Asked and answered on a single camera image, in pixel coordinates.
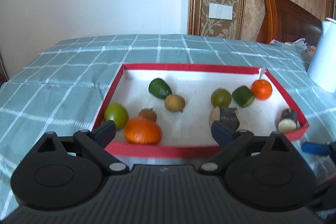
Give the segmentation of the green avocado-like fruit end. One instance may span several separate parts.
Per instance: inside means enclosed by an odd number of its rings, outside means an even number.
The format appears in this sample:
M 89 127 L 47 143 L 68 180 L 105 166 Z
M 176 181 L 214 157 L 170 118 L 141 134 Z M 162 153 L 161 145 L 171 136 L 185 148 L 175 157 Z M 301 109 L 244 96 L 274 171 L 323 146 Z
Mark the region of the green avocado-like fruit end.
M 160 78 L 153 79 L 148 87 L 148 91 L 151 95 L 164 100 L 167 96 L 173 94 L 169 85 Z

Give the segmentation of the wooden headboard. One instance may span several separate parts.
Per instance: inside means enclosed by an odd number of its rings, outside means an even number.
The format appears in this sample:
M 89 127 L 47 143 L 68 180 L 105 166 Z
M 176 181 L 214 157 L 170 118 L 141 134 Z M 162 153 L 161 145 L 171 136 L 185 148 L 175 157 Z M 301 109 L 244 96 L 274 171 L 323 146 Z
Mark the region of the wooden headboard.
M 264 0 L 265 16 L 256 41 L 269 44 L 271 40 L 294 42 L 304 38 L 316 46 L 322 34 L 322 22 L 290 0 Z

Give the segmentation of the cut cucumber piece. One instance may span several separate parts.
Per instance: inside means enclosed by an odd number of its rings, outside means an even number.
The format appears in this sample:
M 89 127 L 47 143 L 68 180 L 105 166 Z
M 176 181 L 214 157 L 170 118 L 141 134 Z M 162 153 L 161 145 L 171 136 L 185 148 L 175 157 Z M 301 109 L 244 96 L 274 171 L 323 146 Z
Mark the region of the cut cucumber piece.
M 250 106 L 255 100 L 254 94 L 245 85 L 240 86 L 237 89 L 235 89 L 232 93 L 232 98 L 242 108 L 246 108 Z

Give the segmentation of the large orange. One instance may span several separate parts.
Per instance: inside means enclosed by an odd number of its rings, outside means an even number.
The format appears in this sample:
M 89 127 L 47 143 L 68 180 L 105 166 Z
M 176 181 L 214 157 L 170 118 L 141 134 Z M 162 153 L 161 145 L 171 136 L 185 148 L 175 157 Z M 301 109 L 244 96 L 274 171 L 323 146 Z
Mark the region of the large orange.
M 135 117 L 130 119 L 123 130 L 127 142 L 132 144 L 159 144 L 162 141 L 162 129 L 155 122 Z

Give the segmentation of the red shallow cardboard tray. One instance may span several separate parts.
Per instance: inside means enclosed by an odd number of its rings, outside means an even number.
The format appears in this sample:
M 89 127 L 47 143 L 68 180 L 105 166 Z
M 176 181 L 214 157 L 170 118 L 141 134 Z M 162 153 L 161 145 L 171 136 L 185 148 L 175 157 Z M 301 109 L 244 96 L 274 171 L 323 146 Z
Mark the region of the red shallow cardboard tray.
M 185 99 L 183 111 L 172 113 L 161 99 L 148 91 L 153 79 L 163 79 L 174 94 Z M 272 95 L 265 101 L 255 100 L 251 106 L 239 107 L 240 128 L 257 136 L 276 131 L 283 110 L 299 107 L 275 77 L 264 68 L 205 64 L 124 64 L 115 74 L 110 88 L 97 112 L 94 127 L 102 124 L 104 111 L 111 103 L 126 108 L 130 117 L 144 109 L 153 109 L 163 139 L 158 145 L 129 144 L 122 131 L 106 150 L 117 156 L 149 158 L 209 157 L 219 151 L 210 131 L 210 98 L 218 88 L 234 91 L 264 79 L 272 85 Z

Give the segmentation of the small orange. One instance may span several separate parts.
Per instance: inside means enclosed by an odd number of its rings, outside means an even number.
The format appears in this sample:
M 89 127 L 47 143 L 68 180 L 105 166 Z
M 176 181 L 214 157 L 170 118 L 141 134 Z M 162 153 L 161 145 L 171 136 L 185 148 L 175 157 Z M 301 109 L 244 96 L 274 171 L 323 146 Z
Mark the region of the small orange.
M 263 79 L 256 80 L 252 86 L 251 91 L 258 100 L 267 100 L 273 92 L 272 85 Z

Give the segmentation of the white wall switch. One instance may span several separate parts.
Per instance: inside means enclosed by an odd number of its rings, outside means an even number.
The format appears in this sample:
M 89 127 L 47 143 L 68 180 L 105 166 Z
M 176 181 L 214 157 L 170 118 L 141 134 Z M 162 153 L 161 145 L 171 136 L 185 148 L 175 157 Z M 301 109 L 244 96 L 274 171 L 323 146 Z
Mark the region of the white wall switch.
M 228 5 L 221 5 L 218 3 L 209 4 L 209 18 L 220 20 L 233 19 L 233 7 Z

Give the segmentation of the short dark eggplant chunk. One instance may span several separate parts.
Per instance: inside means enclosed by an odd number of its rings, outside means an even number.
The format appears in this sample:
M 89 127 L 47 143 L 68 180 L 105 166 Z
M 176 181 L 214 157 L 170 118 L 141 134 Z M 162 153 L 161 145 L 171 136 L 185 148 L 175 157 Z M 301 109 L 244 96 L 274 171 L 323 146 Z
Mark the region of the short dark eggplant chunk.
M 293 109 L 285 109 L 282 111 L 278 122 L 278 130 L 281 133 L 289 133 L 297 129 L 298 114 Z

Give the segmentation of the brown longan fruit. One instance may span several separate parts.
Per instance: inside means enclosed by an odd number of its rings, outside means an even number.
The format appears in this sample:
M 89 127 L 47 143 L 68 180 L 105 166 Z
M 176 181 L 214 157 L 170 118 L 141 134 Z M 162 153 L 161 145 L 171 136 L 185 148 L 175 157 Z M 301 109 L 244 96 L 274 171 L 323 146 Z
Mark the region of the brown longan fruit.
M 185 99 L 176 94 L 170 94 L 165 99 L 165 108 L 170 112 L 183 112 L 186 106 Z
M 146 118 L 152 122 L 156 122 L 157 121 L 157 114 L 156 112 L 151 108 L 151 109 L 142 109 L 139 113 L 138 113 L 139 117 L 142 118 Z

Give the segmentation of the white electric kettle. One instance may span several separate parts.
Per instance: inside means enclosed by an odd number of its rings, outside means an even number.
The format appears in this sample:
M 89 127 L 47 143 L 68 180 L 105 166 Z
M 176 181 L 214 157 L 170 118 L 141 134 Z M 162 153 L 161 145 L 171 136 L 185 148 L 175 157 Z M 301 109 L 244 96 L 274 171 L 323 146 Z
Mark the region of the white electric kettle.
M 307 70 L 308 77 L 320 88 L 335 93 L 335 19 L 322 21 L 322 34 Z

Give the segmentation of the green plaid bedsheet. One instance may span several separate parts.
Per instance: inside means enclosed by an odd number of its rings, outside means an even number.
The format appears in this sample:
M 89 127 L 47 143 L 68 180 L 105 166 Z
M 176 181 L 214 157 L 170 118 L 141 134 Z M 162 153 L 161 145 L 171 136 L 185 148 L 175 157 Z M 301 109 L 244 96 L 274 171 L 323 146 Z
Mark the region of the green plaid bedsheet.
M 47 131 L 90 129 L 121 64 L 185 63 L 263 67 L 309 122 L 305 141 L 335 140 L 335 95 L 307 76 L 311 57 L 292 46 L 192 35 L 110 35 L 63 40 L 1 86 L 1 217 L 18 206 L 13 171 Z

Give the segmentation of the green tomato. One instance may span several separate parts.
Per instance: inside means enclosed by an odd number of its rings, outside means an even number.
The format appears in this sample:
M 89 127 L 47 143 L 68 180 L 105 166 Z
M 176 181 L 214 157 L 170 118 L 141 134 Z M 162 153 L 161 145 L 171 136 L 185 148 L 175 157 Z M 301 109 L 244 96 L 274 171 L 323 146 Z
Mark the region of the green tomato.
M 112 103 L 104 111 L 104 121 L 114 121 L 116 130 L 121 130 L 125 127 L 129 120 L 129 114 L 121 104 Z
M 232 101 L 230 92 L 226 89 L 217 89 L 211 94 L 213 107 L 228 107 Z

